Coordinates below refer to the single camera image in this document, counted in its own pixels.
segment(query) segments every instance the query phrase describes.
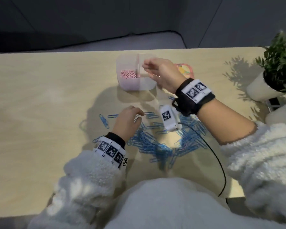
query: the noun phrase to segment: person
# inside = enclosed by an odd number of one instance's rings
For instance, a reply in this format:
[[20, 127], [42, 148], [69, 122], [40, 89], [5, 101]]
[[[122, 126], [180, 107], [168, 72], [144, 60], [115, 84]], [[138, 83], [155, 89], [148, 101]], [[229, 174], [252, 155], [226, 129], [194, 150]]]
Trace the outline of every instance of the person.
[[[143, 67], [171, 93], [180, 93], [188, 83], [169, 60], [147, 59]], [[246, 205], [262, 218], [233, 214], [213, 193], [192, 181], [161, 178], [142, 181], [124, 192], [103, 228], [286, 228], [286, 125], [252, 122], [213, 97], [196, 114], [221, 145], [228, 174], [243, 187]], [[133, 106], [125, 108], [113, 131], [101, 138], [105, 142], [101, 147], [84, 150], [66, 163], [66, 175], [58, 181], [52, 203], [31, 220], [29, 229], [99, 226], [97, 212], [111, 205], [114, 190], [123, 180], [118, 163], [125, 155], [125, 142], [140, 126], [141, 118], [134, 122], [136, 115], [144, 113]], [[106, 141], [117, 149], [103, 157], [99, 152], [108, 146]], [[107, 156], [117, 150], [118, 158]]]

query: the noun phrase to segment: black cable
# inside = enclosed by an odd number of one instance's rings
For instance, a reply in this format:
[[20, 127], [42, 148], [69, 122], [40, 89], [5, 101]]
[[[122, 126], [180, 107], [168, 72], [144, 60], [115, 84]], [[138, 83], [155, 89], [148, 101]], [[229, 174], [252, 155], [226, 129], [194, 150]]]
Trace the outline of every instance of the black cable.
[[221, 165], [221, 162], [219, 160], [219, 158], [217, 157], [217, 155], [214, 153], [213, 149], [209, 146], [209, 144], [202, 138], [202, 136], [195, 130], [193, 129], [191, 126], [189, 126], [188, 124], [185, 124], [185, 123], [181, 123], [181, 122], [178, 122], [179, 124], [182, 124], [182, 125], [185, 125], [187, 127], [189, 127], [191, 130], [193, 130], [195, 133], [197, 133], [198, 136], [200, 136], [200, 138], [206, 143], [206, 145], [209, 147], [209, 149], [212, 151], [212, 153], [215, 155], [220, 167], [221, 167], [221, 170], [222, 170], [222, 173], [224, 175], [224, 178], [225, 178], [225, 184], [224, 184], [224, 187], [222, 188], [221, 192], [219, 193], [218, 197], [221, 196], [221, 194], [223, 193], [223, 191], [225, 190], [226, 188], [226, 184], [227, 184], [227, 178], [226, 178], [226, 174], [225, 174], [225, 171], [224, 171], [224, 168], [222, 167]]

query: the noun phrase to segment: black wristband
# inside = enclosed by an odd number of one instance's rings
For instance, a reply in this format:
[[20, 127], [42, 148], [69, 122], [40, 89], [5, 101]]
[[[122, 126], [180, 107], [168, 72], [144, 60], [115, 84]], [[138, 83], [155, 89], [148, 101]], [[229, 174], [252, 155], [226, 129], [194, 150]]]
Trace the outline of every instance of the black wristband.
[[176, 98], [172, 102], [172, 106], [174, 106], [177, 111], [179, 111], [184, 116], [189, 116], [190, 114], [198, 114], [198, 111], [201, 109], [201, 107], [210, 102], [215, 98], [215, 95], [213, 93], [209, 93], [206, 96], [204, 96], [198, 103], [195, 103], [191, 98], [189, 98], [186, 94], [182, 92], [182, 90], [193, 81], [193, 79], [187, 79], [185, 80], [180, 87], [176, 90]]
[[122, 149], [125, 150], [126, 142], [122, 138], [120, 138], [117, 134], [109, 132], [105, 137], [107, 137], [110, 140], [113, 140], [115, 143], [118, 143], [122, 147]]

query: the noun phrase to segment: person's left hand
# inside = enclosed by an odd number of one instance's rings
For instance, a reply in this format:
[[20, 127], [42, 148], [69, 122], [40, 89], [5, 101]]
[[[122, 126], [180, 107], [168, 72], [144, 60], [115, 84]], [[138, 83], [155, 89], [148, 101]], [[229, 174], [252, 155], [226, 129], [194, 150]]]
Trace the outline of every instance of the person's left hand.
[[127, 142], [134, 136], [142, 122], [141, 117], [138, 117], [134, 122], [137, 114], [144, 116], [144, 112], [140, 108], [135, 108], [134, 106], [124, 108], [118, 115], [112, 132]]

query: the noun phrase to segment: white fleece jacket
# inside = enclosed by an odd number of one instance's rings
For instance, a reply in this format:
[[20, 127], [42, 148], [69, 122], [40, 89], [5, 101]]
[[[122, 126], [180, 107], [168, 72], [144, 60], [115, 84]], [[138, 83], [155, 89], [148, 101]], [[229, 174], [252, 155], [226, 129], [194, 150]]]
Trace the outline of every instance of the white fleece jacket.
[[107, 223], [100, 225], [96, 213], [109, 208], [122, 174], [85, 150], [65, 165], [66, 176], [58, 181], [52, 204], [28, 228], [286, 228], [286, 125], [257, 125], [253, 135], [221, 149], [228, 157], [229, 175], [244, 189], [247, 206], [269, 220], [235, 215], [203, 187], [167, 178], [143, 181], [126, 191], [111, 204]]

